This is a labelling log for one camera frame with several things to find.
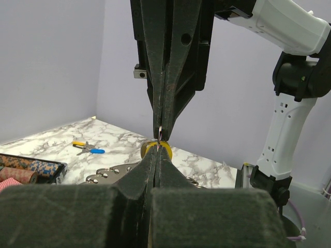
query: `yellow round object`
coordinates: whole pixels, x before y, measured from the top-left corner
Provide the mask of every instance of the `yellow round object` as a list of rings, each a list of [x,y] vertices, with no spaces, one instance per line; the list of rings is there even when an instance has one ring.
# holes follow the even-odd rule
[[[157,146],[157,141],[154,141],[154,142],[149,142],[148,144],[146,144],[145,146],[145,149],[146,150],[142,150],[141,152],[141,158],[144,158],[145,154],[148,153],[149,149],[153,146]],[[168,155],[169,155],[169,158],[170,160],[172,159],[172,150],[171,150],[171,147],[170,145],[168,144],[168,142],[166,141],[160,141],[160,146],[163,146],[167,152],[168,152]]]

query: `yellow handle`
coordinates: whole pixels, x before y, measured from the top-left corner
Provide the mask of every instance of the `yellow handle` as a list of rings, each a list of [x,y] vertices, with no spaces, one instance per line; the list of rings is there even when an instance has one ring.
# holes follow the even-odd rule
[[[79,142],[79,141],[73,141],[72,144],[77,146],[85,146],[84,142]]]
[[[160,141],[160,145],[163,146],[167,150],[169,158],[171,160],[172,159],[172,150],[171,150],[171,147],[168,144],[168,142]],[[145,144],[143,144],[141,147],[141,151],[140,151],[141,158],[144,158],[146,153],[148,153],[149,149],[153,146],[157,146],[157,141],[146,142]]]

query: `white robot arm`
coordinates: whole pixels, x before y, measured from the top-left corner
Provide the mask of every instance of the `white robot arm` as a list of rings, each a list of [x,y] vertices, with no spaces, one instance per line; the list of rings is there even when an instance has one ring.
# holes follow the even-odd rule
[[[292,0],[256,0],[251,17],[233,13],[227,20],[283,50],[273,78],[276,100],[272,123],[250,179],[254,187],[267,189],[279,199],[275,200],[278,206],[283,206],[289,197],[293,153],[303,125],[317,98],[330,90],[325,77],[331,71],[331,26]],[[307,56],[318,57],[319,64],[306,61]],[[322,83],[322,94],[309,92]]]

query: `yellow tape roll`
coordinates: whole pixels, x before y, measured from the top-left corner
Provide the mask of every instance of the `yellow tape roll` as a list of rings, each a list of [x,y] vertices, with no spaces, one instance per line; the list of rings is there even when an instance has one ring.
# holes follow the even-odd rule
[[[148,153],[149,149],[151,147],[153,147],[153,146],[157,146],[157,141],[144,143],[142,145],[141,151],[140,151],[141,158],[144,158],[145,155],[146,155],[146,153]],[[171,147],[168,144],[168,142],[166,142],[166,141],[160,141],[160,146],[163,146],[167,150],[168,155],[169,155],[169,158],[171,160],[172,159],[172,150],[171,150]]]

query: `marble table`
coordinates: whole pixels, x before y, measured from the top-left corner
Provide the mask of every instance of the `marble table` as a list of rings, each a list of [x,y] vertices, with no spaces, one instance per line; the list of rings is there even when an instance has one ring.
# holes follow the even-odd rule
[[[77,156],[80,150],[72,146],[74,140],[88,141],[106,152]],[[140,147],[146,140],[136,133],[89,118],[0,145],[0,153],[67,163],[68,173],[63,184],[77,184],[99,168],[139,162]],[[237,169],[178,148],[173,147],[172,151],[173,164],[199,185],[234,188]]]

